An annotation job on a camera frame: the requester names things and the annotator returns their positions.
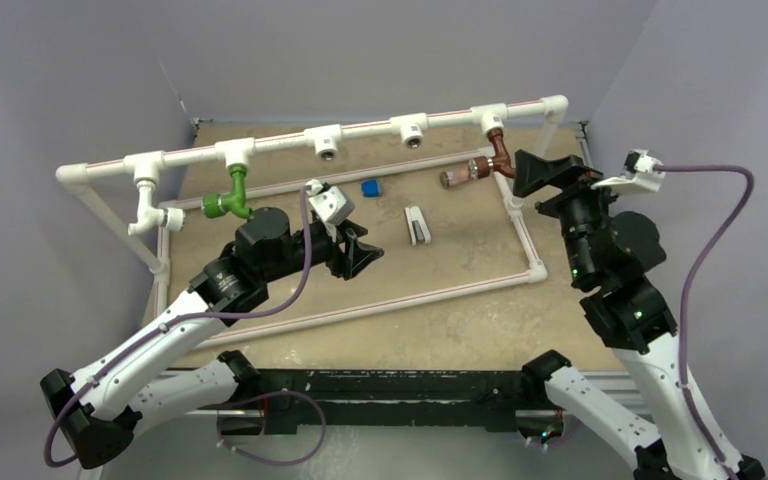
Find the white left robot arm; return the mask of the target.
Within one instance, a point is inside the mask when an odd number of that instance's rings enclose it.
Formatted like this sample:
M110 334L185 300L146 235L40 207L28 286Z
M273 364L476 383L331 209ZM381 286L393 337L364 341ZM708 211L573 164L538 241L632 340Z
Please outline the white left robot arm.
M238 351L171 379L160 374L236 322L271 316L268 288L274 281L298 275L304 289L318 265L342 280L358 276L384 255L365 242L366 233L344 214L304 211L301 229L292 231L283 210L255 210L163 313L91 364L73 372L57 368L41 379L53 418L43 444L45 464L67 465L53 454L57 436L66 440L73 462L93 469L177 416L212 405L244 409L267 402L260 372Z

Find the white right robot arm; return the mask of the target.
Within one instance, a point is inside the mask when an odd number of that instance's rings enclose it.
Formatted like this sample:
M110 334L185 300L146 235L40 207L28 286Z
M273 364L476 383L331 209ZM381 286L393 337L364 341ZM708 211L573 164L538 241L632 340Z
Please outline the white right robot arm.
M621 362L647 409L641 417L592 386L550 351L524 367L524 399L573 414L629 465L637 479L762 479L761 462L741 453L719 427L690 371L688 313L673 314L647 273L666 252L645 215L611 214L622 195L657 192L671 167L631 151L620 176L577 156L546 160L518 151L513 193L552 186L537 211L560 222L571 285L591 329Z

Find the white PVC pipe frame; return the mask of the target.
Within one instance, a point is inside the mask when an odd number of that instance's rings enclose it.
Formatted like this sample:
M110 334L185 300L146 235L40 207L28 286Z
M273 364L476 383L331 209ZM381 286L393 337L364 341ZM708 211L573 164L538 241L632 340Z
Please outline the white PVC pipe frame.
M154 276L153 311L156 315L162 316L171 305L168 299L168 290L172 265L169 256L169 234L172 231L155 227L142 235L129 236L127 234L128 224L125 224L93 190L91 186L93 180L117 175L130 175L134 179L135 186L140 180L151 180L155 183L156 190L160 183L161 172L174 167L222 161L225 163L227 171L232 165L244 165L249 171L250 160L255 155L298 148L312 148L318 157L329 160L337 154L338 144L341 141L381 136L399 136L406 148L416 149L421 145L427 130L454 126L475 126L480 128L486 136L486 133L492 128L501 127L504 131L504 123L507 120L537 115L543 116L544 120L535 145L539 152L545 152L566 115L568 105L569 100L566 96L554 95L514 104L480 105L465 110L432 114L413 113L392 117L388 120L353 125L325 125L291 134L264 138L232 139L217 142L212 146L172 152L145 152L93 164L62 165L57 168L55 177L66 190L80 199L146 264ZM361 305L357 308L299 317L262 327L234 330L228 334L218 334L211 337L203 341L201 345L203 347L218 346L235 340L299 331L305 328L354 320L507 287L535 284L546 280L548 277L547 269L539 257L523 219L521 201L513 196L511 185L505 177L499 173L494 173L493 177L526 256L528 265L526 270L506 277L457 285L447 289ZM304 196L301 202L302 209L307 214L313 214L304 190L305 183L306 181L297 180L257 187L251 191L246 190L247 201L289 192L299 192ZM187 210L194 208L196 203L196 200L188 199L160 204L153 202L153 205L161 208L180 208L186 214Z

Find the brown water faucet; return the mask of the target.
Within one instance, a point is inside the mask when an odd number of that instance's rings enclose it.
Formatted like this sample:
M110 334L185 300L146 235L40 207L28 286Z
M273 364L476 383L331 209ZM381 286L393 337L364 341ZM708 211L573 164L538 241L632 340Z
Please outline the brown water faucet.
M512 164L512 155L504 140L504 131L501 127L490 129L486 138L493 149L490 156L478 156L468 162L468 172L472 179L483 179L492 173L499 173L508 179L514 179L516 169Z

